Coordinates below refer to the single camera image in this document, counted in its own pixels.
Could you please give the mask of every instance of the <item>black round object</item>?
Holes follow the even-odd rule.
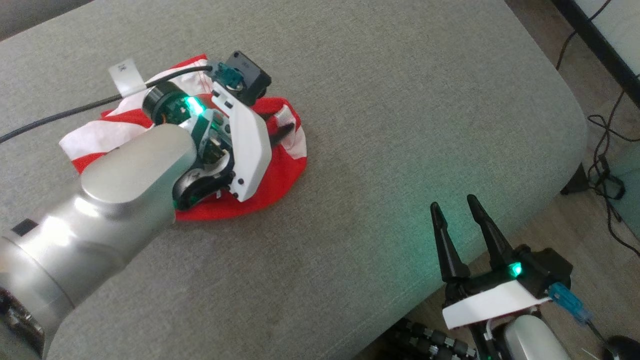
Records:
[[[188,95],[171,81],[160,83],[147,93],[142,101],[142,111],[155,125],[169,122],[180,124],[189,118],[189,113],[180,109],[186,108],[184,99]]]
[[[616,335],[607,340],[607,345],[618,352],[620,360],[640,359],[640,343],[626,336]],[[602,350],[602,359],[613,360],[613,356],[607,349]]]

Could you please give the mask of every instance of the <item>white cable label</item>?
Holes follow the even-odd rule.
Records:
[[[122,97],[127,97],[147,88],[133,59],[126,59],[109,68],[109,74]]]

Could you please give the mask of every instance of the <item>wooden floor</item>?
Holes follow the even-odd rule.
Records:
[[[533,39],[551,62],[572,28],[551,5],[549,0],[506,0]],[[569,84],[586,115],[599,113],[608,116],[620,94],[620,87],[586,47],[575,37],[569,45],[560,74]],[[613,128],[630,137],[640,137],[640,110],[625,96]],[[602,130],[589,129],[589,149],[585,164],[600,139]],[[625,148],[623,142],[612,144],[614,156]],[[614,231],[622,240],[640,247],[640,241],[624,224],[614,224]],[[534,250],[553,247],[573,265],[572,290],[595,313],[594,323],[605,337],[622,334],[640,340],[640,259],[616,243],[607,230],[604,202],[593,192],[569,196],[558,195],[549,207],[535,216],[524,228],[509,237],[512,245],[529,244]],[[472,272],[489,269],[488,255],[470,264]],[[407,317],[434,329],[446,330],[442,319],[444,289],[441,288],[412,310]],[[572,359],[600,358],[600,346],[592,333],[579,327],[555,304],[545,304],[543,315]],[[473,344],[465,329],[447,331],[449,336]],[[383,340],[369,345],[355,360],[373,360]]]

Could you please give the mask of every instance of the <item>gray sofa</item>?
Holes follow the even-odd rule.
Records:
[[[120,60],[148,78],[236,49],[300,114],[306,172],[264,211],[160,235],[50,359],[348,359],[441,286],[431,202],[470,261],[468,193],[509,234],[582,159],[579,105],[501,0],[97,0],[0,42],[0,132],[115,94]],[[2,223],[76,178],[57,142],[98,117],[0,146]]]

